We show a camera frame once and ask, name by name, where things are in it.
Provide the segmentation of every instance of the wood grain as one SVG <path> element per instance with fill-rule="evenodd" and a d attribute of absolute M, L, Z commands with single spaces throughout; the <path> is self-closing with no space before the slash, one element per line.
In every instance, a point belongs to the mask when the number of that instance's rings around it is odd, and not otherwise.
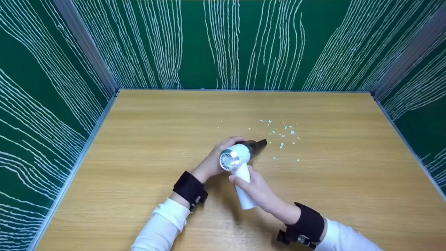
<path fill-rule="evenodd" d="M 366 93 L 122 90 L 37 250 L 129 250 L 182 172 L 231 135 L 271 141 L 253 165 L 285 200 L 384 250 L 444 249 L 446 204 Z M 306 250 L 242 211 L 226 174 L 206 189 L 173 250 Z"/>

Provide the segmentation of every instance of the black nozzle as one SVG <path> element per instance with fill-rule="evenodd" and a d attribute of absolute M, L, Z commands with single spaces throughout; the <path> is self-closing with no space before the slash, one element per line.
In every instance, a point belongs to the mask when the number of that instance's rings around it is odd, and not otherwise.
<path fill-rule="evenodd" d="M 268 144 L 268 141 L 265 138 L 260 141 L 250 139 L 242 144 L 248 147 L 249 152 L 251 153 L 251 158 L 253 158 L 257 156 L 260 153 L 260 150 L 262 150 L 262 148 Z"/>

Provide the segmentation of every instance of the white long sleeve shirt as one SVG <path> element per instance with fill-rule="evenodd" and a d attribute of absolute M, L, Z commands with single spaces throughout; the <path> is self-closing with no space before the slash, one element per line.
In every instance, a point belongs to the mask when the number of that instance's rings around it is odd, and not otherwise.
<path fill-rule="evenodd" d="M 139 233 L 132 251 L 168 251 L 186 225 L 190 211 L 183 205 L 167 199 L 152 212 L 152 217 Z M 370 240 L 349 226 L 327 219 L 324 239 L 315 251 L 381 251 Z"/>

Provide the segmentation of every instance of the green wall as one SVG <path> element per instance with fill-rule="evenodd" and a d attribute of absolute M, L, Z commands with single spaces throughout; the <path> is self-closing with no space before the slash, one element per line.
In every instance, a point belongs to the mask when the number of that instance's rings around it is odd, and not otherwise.
<path fill-rule="evenodd" d="M 122 88 L 369 91 L 443 0 L 73 0 Z"/>
<path fill-rule="evenodd" d="M 0 1 L 0 251 L 30 245 L 110 98 L 51 0 Z"/>
<path fill-rule="evenodd" d="M 446 194 L 446 31 L 379 101 Z"/>

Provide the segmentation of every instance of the hand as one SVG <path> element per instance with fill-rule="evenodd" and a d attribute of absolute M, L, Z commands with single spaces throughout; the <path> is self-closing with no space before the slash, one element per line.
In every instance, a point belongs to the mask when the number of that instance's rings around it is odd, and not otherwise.
<path fill-rule="evenodd" d="M 229 180 L 251 198 L 251 200 L 259 205 L 265 212 L 270 213 L 275 207 L 278 197 L 268 186 L 262 175 L 257 172 L 251 165 L 248 165 L 251 182 L 248 183 L 240 177 L 231 175 Z"/>
<path fill-rule="evenodd" d="M 233 146 L 237 141 L 247 141 L 247 139 L 241 136 L 232 136 L 217 143 L 209 155 L 190 173 L 201 183 L 205 183 L 210 177 L 222 173 L 224 170 L 219 162 L 220 153 Z"/>
<path fill-rule="evenodd" d="M 301 209 L 279 198 L 268 186 L 262 175 L 248 165 L 251 182 L 246 182 L 240 177 L 231 175 L 229 180 L 259 205 L 265 212 L 272 214 L 281 222 L 292 225 L 296 224 L 301 216 Z"/>

